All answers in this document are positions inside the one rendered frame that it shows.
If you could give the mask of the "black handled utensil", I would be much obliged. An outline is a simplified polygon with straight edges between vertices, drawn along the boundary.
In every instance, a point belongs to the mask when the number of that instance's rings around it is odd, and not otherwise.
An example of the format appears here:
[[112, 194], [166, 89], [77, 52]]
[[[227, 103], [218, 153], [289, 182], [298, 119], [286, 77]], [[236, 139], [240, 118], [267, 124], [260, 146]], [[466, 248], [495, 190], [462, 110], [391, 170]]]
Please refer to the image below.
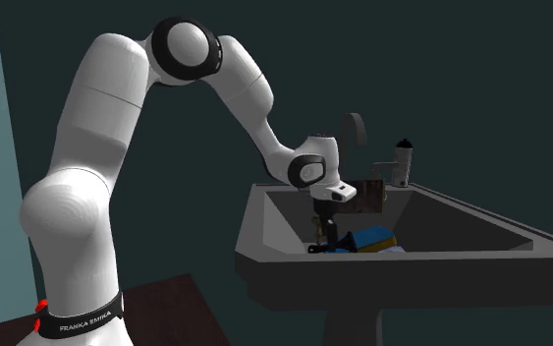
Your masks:
[[354, 235], [351, 232], [348, 232], [344, 237], [331, 245], [309, 245], [307, 251], [310, 254], [356, 253], [358, 251], [358, 247]]

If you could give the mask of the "grey pedestal sink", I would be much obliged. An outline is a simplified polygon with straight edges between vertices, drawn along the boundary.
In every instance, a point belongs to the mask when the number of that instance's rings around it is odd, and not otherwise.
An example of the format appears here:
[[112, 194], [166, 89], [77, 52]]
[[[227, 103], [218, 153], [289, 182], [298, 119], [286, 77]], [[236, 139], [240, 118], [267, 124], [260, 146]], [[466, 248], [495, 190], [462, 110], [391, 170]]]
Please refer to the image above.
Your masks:
[[255, 185], [236, 246], [249, 296], [273, 311], [326, 313], [323, 346], [382, 346], [386, 309], [545, 306], [553, 235], [417, 184], [389, 188], [379, 213], [341, 230], [391, 230], [397, 253], [312, 255], [308, 193]]

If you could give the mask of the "white bottle with black cap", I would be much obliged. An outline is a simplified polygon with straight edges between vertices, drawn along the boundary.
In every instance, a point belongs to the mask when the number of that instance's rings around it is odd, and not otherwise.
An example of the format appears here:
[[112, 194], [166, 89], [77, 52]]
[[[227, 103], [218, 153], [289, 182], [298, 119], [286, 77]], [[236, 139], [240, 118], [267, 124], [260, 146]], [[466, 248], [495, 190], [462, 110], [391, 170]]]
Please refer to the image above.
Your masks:
[[389, 162], [374, 162], [371, 165], [370, 177], [380, 179], [381, 172], [391, 170], [391, 185], [406, 188], [409, 184], [414, 147], [408, 139], [400, 140], [395, 147], [394, 159]]

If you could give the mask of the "grey curved faucet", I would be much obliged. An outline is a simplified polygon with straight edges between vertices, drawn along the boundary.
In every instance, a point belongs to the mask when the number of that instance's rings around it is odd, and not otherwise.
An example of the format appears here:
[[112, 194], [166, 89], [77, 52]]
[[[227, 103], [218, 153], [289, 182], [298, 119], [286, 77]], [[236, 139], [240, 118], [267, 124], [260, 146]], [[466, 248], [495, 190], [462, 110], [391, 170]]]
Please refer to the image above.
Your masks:
[[354, 139], [355, 145], [367, 145], [367, 134], [362, 117], [355, 112], [347, 113], [341, 123], [341, 133], [338, 139], [339, 145], [339, 173], [340, 177], [347, 181], [349, 174], [347, 172], [347, 157], [349, 140]]

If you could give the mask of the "brown box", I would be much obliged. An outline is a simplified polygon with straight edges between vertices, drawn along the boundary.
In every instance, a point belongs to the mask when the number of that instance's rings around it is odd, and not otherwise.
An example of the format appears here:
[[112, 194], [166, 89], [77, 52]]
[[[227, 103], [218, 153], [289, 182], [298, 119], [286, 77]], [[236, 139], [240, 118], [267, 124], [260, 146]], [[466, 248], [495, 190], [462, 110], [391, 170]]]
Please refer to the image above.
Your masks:
[[382, 213], [386, 197], [385, 180], [355, 180], [349, 185], [357, 194], [340, 207], [343, 213]]

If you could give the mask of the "blue and yellow sponge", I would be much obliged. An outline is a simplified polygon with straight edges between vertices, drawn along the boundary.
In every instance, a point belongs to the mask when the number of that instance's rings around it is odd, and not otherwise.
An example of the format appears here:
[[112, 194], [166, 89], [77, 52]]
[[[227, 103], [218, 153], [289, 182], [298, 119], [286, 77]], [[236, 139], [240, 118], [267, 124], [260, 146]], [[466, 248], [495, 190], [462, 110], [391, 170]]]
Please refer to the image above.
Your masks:
[[372, 227], [353, 234], [359, 253], [377, 253], [398, 245], [395, 234], [384, 227]]

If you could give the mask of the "dark brown robot stand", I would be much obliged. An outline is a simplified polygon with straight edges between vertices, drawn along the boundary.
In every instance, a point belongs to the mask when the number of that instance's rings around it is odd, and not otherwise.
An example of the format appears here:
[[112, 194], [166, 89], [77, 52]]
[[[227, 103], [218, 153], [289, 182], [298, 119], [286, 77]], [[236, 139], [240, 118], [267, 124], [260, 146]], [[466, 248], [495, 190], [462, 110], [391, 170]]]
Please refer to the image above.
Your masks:
[[[127, 289], [123, 298], [135, 346], [231, 346], [188, 273]], [[0, 322], [0, 346], [16, 346], [33, 323], [33, 315]]]

